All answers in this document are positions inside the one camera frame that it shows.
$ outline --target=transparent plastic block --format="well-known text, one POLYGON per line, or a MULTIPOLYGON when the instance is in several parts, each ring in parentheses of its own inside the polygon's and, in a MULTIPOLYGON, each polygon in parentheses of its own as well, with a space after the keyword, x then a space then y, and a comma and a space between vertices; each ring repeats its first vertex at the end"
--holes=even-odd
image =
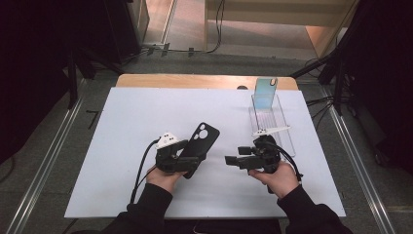
MULTIPOLYGON (((273 105, 268 108, 268 103, 271 96, 251 96, 251 105, 249 107, 249 117, 251 120, 252 132, 269 128, 285 127, 286 122, 282 113, 282 106, 279 97, 274 95, 273 105)), ((285 150, 291 157, 295 156, 294 146, 291 141, 289 130, 280 131, 271 134, 276 140, 279 147, 285 150)))

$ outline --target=black phone case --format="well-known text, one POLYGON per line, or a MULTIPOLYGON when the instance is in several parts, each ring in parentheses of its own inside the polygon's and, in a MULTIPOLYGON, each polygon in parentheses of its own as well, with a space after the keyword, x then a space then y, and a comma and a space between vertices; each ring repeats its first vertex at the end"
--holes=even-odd
MULTIPOLYGON (((197 157, 200 159, 200 164, 207 157, 207 152, 210 150, 216 139, 219 137, 219 131, 207 123, 201 123, 189 139, 188 144, 182 150, 179 157, 197 157)), ((184 175, 190 178, 194 171, 184 175)))

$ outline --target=power cord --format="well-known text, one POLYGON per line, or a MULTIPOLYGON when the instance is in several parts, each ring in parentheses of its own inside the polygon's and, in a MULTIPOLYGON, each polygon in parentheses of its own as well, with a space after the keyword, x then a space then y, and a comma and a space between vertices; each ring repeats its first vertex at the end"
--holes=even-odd
POLYGON ((271 142, 265 142, 265 144, 268 144, 270 146, 275 147, 280 154, 282 154, 282 156, 292 165, 292 167, 294 168, 295 171, 295 176, 297 177, 298 182, 301 184, 301 177, 303 176, 302 174, 300 174, 300 172, 298 172, 298 167, 295 164, 294 160, 292 159, 292 157, 281 147, 279 147, 278 145, 271 143, 271 142))
POLYGON ((136 197, 136 191, 137 188, 139 187, 140 183, 142 183, 142 181, 153 171, 155 170, 155 167, 149 171, 146 176, 143 177, 143 179, 141 181, 139 181, 140 178, 140 174, 142 173, 142 168, 143 168, 143 164, 145 163, 145 159, 146 159, 146 155, 148 154, 149 150, 151 149, 152 145, 158 143, 159 139, 155 139, 154 141, 152 141, 148 147, 145 150, 145 153, 143 154, 142 160, 140 161, 140 167, 139 167, 139 171, 137 172, 137 176, 136 176, 136 182, 134 183, 134 189, 131 192, 131 204, 134 203, 134 199, 136 197))
MULTIPOLYGON (((341 97, 339 103, 340 104, 349 104, 349 103, 351 103, 352 98, 353 98, 353 96, 341 97)), ((319 124, 320 124, 322 118, 325 116, 325 114, 330 109, 330 107, 333 106, 334 103, 336 103, 337 101, 335 101, 334 96, 327 96, 327 97, 323 97, 323 98, 319 98, 319 99, 312 99, 312 100, 306 101, 307 106, 312 106, 312 105, 323 103, 323 102, 326 102, 326 101, 327 101, 327 104, 322 109, 320 109, 316 114, 314 114, 312 116, 312 120, 315 120, 316 117, 319 116, 322 113, 319 120, 318 120, 318 122, 317 122, 317 124, 316 124, 316 131, 319 129, 319 124)))
MULTIPOLYGON (((310 61, 312 61, 312 60, 319 61, 319 59, 318 59, 318 58, 311 58, 311 59, 309 59, 309 60, 307 60, 307 61, 306 61, 306 63, 304 64, 304 67, 306 67, 306 66, 307 66, 307 64, 308 64, 310 61)), ((312 76, 312 77, 314 77, 314 78, 319 78, 319 76, 318 76, 318 75, 314 75, 314 74, 310 73, 310 71, 309 71, 309 72, 307 72, 307 74, 311 75, 311 76, 312 76)))
POLYGON ((159 49, 156 47, 146 47, 145 49, 148 49, 148 51, 160 51, 160 52, 179 52, 179 53, 201 53, 201 54, 210 54, 214 53, 218 48, 221 46, 221 39, 222 39, 222 20, 224 18, 224 10, 225 10, 225 0, 221 0, 218 10, 216 11, 216 17, 215 17, 215 25, 216 25, 216 30, 218 32, 218 42, 216 43, 216 46, 214 49, 210 51, 183 51, 183 50, 170 50, 170 49, 159 49))
MULTIPOLYGON (((122 67, 128 65, 128 64, 131 63, 131 61, 133 61, 134 59, 136 59, 136 58, 138 58, 139 56, 144 55, 144 54, 146 54, 146 53, 148 53, 148 52, 149 52, 149 50, 147 50, 147 49, 140 51, 139 54, 130 57, 127 62, 125 62, 124 64, 122 64, 122 67)), ((100 66, 97 62, 93 62, 93 63, 92 63, 92 66, 94 67, 94 70, 96 70, 96 71, 108 70, 107 67, 100 66)))

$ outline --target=white table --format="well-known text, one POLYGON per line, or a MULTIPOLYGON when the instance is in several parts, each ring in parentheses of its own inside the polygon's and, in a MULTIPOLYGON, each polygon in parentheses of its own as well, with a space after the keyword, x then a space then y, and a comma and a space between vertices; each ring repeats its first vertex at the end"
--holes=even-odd
MULTIPOLYGON (((265 218, 285 213, 267 187, 246 170, 225 164, 238 146, 253 146, 251 90, 113 88, 102 111, 65 217, 113 217, 126 210, 141 157, 164 132, 189 139, 206 122, 220 131, 191 179, 181 179, 166 218, 265 218)), ((315 203, 345 212, 300 91, 278 91, 291 126, 294 160, 315 203)), ((155 163, 155 148, 145 162, 155 163)), ((136 200, 143 185, 138 189, 136 200)))

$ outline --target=black sleeve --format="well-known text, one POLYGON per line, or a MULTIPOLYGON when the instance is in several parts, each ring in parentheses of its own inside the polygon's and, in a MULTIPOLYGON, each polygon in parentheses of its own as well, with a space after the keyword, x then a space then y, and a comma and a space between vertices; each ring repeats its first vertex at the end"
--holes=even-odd
POLYGON ((281 200, 278 200, 278 204, 289 219, 289 225, 285 229, 287 234, 353 233, 341 223, 338 215, 325 204, 314 204, 301 185, 281 200))
POLYGON ((127 212, 120 213, 100 233, 164 233, 164 216, 172 201, 165 189, 146 183, 136 204, 129 204, 127 212))

